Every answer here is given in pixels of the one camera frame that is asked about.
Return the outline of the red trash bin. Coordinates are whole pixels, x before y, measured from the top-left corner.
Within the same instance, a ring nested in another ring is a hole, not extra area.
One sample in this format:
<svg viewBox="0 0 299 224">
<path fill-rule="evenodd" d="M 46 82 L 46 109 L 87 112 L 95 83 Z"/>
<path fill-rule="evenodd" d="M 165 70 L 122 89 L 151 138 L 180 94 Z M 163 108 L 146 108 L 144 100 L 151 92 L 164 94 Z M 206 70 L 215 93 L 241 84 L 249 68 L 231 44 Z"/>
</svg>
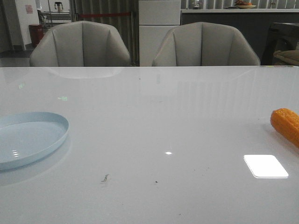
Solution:
<svg viewBox="0 0 299 224">
<path fill-rule="evenodd" d="M 30 24 L 28 27 L 32 45 L 36 47 L 44 36 L 43 27 L 41 24 Z"/>
</svg>

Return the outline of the right grey upholstered chair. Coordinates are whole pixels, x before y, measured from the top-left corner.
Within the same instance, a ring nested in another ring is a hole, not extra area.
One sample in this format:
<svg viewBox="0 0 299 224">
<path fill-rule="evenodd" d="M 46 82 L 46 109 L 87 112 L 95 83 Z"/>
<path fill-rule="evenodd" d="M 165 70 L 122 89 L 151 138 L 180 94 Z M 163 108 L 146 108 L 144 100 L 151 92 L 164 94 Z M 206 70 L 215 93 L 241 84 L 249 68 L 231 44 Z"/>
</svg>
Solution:
<svg viewBox="0 0 299 224">
<path fill-rule="evenodd" d="M 196 22 L 167 32 L 152 66 L 258 66 L 260 60 L 232 26 Z"/>
</svg>

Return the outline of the grey metal bench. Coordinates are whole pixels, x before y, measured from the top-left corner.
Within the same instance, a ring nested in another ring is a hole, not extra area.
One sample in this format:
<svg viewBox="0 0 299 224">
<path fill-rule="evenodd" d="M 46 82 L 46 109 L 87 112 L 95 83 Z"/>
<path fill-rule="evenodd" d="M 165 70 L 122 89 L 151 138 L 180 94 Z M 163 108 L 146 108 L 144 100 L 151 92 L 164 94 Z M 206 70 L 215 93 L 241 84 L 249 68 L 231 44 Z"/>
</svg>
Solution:
<svg viewBox="0 0 299 224">
<path fill-rule="evenodd" d="M 71 22 L 71 15 L 69 12 L 49 12 L 37 10 L 39 22 L 42 26 L 51 26 L 52 24 L 61 24 Z"/>
</svg>

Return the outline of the dark wooden side chair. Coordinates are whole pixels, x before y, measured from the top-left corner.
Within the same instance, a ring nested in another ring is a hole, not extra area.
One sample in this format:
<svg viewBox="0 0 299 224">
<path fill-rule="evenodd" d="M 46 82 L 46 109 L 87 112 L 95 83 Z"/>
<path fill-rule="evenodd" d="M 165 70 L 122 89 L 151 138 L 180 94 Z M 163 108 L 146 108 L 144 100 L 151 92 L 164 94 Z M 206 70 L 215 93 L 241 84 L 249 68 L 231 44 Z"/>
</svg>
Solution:
<svg viewBox="0 0 299 224">
<path fill-rule="evenodd" d="M 270 25 L 267 34 L 266 46 L 261 59 L 261 65 L 273 65 L 277 59 L 275 51 L 299 49 L 299 24 L 274 22 Z"/>
</svg>

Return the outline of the left grey upholstered chair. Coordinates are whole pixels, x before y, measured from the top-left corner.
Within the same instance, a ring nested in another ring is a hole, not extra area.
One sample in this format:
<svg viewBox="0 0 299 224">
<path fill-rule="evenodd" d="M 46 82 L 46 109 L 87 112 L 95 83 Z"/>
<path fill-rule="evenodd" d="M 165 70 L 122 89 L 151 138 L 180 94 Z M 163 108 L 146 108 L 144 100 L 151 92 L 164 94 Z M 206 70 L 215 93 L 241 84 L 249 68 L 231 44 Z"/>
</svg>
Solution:
<svg viewBox="0 0 299 224">
<path fill-rule="evenodd" d="M 124 67 L 130 54 L 111 25 L 77 21 L 49 29 L 30 55 L 31 67 Z"/>
</svg>

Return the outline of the light blue round plate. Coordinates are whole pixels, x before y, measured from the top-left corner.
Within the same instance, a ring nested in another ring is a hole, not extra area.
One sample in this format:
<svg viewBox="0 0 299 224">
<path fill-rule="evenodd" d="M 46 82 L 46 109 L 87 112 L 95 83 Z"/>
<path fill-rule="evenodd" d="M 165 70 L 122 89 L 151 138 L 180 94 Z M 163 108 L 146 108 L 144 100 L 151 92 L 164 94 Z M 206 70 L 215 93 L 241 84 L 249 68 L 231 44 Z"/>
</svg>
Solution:
<svg viewBox="0 0 299 224">
<path fill-rule="evenodd" d="M 69 121 L 56 113 L 25 112 L 0 118 L 0 169 L 36 162 L 65 141 Z"/>
</svg>

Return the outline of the dark grey kitchen counter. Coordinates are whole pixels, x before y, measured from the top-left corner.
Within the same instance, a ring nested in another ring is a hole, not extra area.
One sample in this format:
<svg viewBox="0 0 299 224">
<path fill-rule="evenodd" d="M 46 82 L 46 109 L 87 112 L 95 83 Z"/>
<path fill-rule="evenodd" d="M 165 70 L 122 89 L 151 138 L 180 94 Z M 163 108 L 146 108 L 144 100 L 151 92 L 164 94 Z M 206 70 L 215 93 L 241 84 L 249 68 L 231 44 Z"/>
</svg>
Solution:
<svg viewBox="0 0 299 224">
<path fill-rule="evenodd" d="M 298 9 L 183 9 L 181 24 L 210 22 L 237 28 L 245 36 L 260 58 L 266 46 L 270 25 L 279 23 L 299 23 Z"/>
</svg>

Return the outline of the white refrigerator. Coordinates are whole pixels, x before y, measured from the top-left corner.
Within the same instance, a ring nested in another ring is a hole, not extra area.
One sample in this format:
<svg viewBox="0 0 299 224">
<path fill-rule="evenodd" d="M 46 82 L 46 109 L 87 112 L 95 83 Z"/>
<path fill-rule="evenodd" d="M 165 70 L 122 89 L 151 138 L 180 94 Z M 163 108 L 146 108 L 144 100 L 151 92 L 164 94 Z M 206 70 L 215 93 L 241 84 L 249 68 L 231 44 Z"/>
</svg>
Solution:
<svg viewBox="0 0 299 224">
<path fill-rule="evenodd" d="M 139 64 L 149 67 L 166 33 L 180 25 L 181 1 L 140 0 Z"/>
</svg>

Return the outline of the fruit bowl on counter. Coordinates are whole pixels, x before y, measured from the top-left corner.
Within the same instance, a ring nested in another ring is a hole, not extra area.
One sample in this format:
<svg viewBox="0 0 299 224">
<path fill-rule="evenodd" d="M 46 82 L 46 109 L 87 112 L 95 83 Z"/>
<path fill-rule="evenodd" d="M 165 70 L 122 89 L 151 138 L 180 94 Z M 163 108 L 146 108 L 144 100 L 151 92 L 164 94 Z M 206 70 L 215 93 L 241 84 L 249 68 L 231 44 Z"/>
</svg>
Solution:
<svg viewBox="0 0 299 224">
<path fill-rule="evenodd" d="M 256 5 L 252 4 L 251 2 L 246 2 L 244 0 L 236 0 L 235 6 L 239 9 L 252 9 L 256 7 Z"/>
</svg>

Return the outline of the red barrier belt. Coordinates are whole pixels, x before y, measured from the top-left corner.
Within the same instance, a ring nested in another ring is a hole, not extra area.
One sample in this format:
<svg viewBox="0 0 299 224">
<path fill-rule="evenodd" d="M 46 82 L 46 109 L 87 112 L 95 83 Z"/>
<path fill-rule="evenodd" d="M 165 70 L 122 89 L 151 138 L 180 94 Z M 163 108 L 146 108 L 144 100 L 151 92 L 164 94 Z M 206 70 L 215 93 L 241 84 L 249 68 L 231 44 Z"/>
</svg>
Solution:
<svg viewBox="0 0 299 224">
<path fill-rule="evenodd" d="M 102 17 L 122 17 L 130 16 L 131 12 L 125 13 L 110 13 L 110 14 L 78 14 L 79 18 L 102 18 Z"/>
</svg>

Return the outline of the beige seat cushion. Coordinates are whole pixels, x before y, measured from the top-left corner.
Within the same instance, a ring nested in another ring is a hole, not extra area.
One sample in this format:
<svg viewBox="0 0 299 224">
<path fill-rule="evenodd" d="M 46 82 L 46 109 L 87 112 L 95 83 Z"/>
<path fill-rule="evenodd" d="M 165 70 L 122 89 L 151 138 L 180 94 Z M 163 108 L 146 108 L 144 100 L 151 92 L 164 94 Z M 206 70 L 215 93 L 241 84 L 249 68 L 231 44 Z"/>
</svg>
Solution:
<svg viewBox="0 0 299 224">
<path fill-rule="evenodd" d="M 277 59 L 277 63 L 285 65 L 299 65 L 299 51 L 288 50 L 288 51 L 275 51 L 273 53 L 274 58 Z"/>
</svg>

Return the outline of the grey upholstered chair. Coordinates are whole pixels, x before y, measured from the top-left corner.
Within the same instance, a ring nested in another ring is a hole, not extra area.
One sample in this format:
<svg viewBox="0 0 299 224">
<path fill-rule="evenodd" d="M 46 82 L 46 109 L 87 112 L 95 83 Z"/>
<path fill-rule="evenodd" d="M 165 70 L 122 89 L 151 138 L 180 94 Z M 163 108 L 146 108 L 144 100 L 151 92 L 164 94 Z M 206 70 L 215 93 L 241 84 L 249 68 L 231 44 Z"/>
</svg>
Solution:
<svg viewBox="0 0 299 224">
<path fill-rule="evenodd" d="M 152 66 L 258 66 L 260 60 L 232 26 L 196 22 L 167 32 Z"/>
<path fill-rule="evenodd" d="M 31 67 L 124 67 L 130 54 L 111 25 L 77 21 L 49 29 L 30 55 Z"/>
</svg>

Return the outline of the orange corn cob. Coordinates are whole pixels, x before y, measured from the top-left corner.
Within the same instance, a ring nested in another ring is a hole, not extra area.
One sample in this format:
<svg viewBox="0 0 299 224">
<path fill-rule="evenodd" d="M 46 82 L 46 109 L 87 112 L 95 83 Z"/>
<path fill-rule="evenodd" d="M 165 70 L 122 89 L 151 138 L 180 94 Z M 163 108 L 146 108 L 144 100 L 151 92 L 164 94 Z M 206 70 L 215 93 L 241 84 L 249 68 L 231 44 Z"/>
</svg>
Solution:
<svg viewBox="0 0 299 224">
<path fill-rule="evenodd" d="M 299 116 L 287 108 L 274 110 L 270 118 L 273 128 L 289 140 L 293 145 L 299 147 Z"/>
</svg>

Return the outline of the pink wall notice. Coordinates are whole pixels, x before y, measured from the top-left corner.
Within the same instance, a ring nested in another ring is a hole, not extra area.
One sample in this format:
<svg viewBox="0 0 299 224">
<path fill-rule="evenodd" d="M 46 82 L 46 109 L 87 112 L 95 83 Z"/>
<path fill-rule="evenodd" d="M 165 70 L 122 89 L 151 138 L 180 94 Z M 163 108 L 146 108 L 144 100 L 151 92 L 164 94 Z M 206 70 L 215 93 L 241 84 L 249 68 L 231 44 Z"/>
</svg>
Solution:
<svg viewBox="0 0 299 224">
<path fill-rule="evenodd" d="M 26 8 L 26 13 L 27 14 L 32 14 L 33 13 L 32 5 L 25 5 L 25 8 Z"/>
</svg>

